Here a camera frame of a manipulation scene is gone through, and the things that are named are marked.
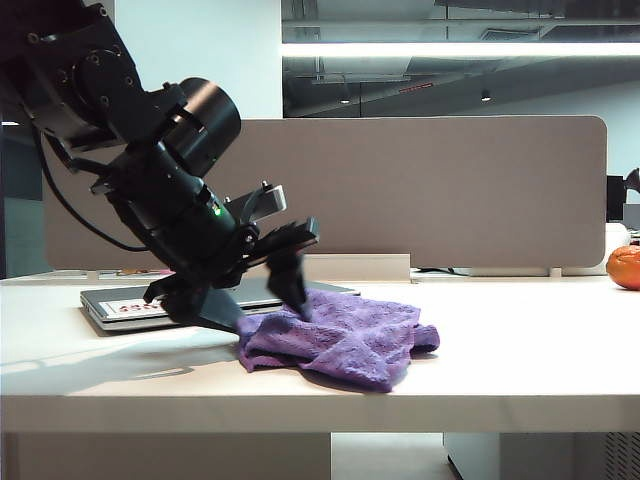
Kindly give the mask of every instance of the purple microfiber cloth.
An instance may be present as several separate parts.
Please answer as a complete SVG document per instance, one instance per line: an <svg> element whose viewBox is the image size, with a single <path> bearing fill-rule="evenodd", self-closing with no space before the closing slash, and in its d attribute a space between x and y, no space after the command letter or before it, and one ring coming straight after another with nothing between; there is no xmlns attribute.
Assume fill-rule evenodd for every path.
<svg viewBox="0 0 640 480"><path fill-rule="evenodd" d="M288 307L238 321L239 360L258 366L315 370L376 392L390 392L414 347L440 345L432 325L418 324L420 309L394 302L310 289L310 322Z"/></svg>

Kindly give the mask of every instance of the desk surface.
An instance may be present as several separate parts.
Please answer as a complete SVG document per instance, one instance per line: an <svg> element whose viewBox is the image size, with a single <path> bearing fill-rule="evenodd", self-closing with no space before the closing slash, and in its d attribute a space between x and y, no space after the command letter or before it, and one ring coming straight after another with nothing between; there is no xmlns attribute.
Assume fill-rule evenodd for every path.
<svg viewBox="0 0 640 480"><path fill-rule="evenodd" d="M4 284L2 428L67 432L640 431L640 292L606 277L358 284L421 307L442 346L393 393L248 374L237 337L100 336L86 285Z"/></svg>

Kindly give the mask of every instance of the ceiling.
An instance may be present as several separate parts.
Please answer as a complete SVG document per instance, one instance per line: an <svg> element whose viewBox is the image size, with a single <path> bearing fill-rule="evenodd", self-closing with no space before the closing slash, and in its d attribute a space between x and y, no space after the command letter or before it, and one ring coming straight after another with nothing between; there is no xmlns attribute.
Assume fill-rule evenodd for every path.
<svg viewBox="0 0 640 480"><path fill-rule="evenodd" d="M281 5L285 43L640 41L640 0L282 0ZM611 60L587 59L569 62L573 69L563 68L562 78L552 85L546 76L561 68L558 63L567 64L540 59L285 58L284 113L384 115L386 105L398 114L403 103L427 91L431 97L446 92L457 99L473 89L477 101L481 79L535 82L554 93L578 84L588 88L613 79L640 79L634 65L625 65L624 74L612 78L616 67ZM522 89L522 95L530 94ZM513 91L510 95L518 97ZM470 107L449 103L439 102L436 110L447 114Z"/></svg>

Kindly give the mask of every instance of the robotic arm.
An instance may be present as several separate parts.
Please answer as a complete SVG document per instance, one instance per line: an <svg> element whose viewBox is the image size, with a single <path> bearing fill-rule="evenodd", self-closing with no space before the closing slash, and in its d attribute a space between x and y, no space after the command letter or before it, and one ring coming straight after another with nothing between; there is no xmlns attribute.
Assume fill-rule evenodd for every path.
<svg viewBox="0 0 640 480"><path fill-rule="evenodd" d="M266 262L269 288L309 317L300 252L317 242L315 219L261 238L255 221L285 208L281 187L263 182L222 201L202 180L240 133L224 91L201 78L144 91L100 4L3 0L0 18L0 72L36 144L44 135L69 171L97 175L91 191L104 194L147 247L133 250L150 250L176 272L152 283L146 301L162 298L179 323L234 330L240 309L219 289ZM122 144L108 165L77 156Z"/></svg>

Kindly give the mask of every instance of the gray partition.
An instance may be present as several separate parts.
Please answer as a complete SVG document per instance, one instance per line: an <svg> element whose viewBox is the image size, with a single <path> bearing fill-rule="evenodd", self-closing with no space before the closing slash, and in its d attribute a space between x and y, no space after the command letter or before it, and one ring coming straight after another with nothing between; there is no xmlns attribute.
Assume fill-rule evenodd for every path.
<svg viewBox="0 0 640 480"><path fill-rule="evenodd" d="M88 193L91 175L57 165L55 177L84 215L135 243ZM606 128L596 117L244 121L205 180L233 198L263 179L281 183L288 203L263 231L314 215L316 253L410 253L419 267L590 266L604 254ZM85 231L48 189L45 202L56 268L160 266Z"/></svg>

